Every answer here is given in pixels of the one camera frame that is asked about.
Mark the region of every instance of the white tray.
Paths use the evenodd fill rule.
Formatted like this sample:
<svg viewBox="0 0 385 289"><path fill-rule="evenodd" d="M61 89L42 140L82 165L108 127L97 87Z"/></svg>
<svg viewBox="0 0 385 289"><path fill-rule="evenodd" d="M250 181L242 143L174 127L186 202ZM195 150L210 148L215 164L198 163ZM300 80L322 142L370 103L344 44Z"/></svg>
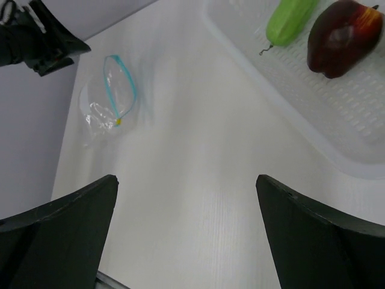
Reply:
<svg viewBox="0 0 385 289"><path fill-rule="evenodd" d="M320 0L293 44L263 56L259 52L270 44L265 28L279 0L208 0L204 21L271 102L336 167L357 177L384 178L385 45L338 79L313 73L306 64L310 29L332 2Z"/></svg>

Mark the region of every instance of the ziplock bag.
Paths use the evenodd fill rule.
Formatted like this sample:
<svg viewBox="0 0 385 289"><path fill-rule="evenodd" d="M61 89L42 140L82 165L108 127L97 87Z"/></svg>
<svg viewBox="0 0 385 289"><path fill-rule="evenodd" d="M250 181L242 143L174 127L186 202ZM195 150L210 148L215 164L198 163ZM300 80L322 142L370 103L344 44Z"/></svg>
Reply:
<svg viewBox="0 0 385 289"><path fill-rule="evenodd" d="M79 95L86 146L118 134L124 125L123 119L137 101L132 75L118 55L105 57L101 68Z"/></svg>

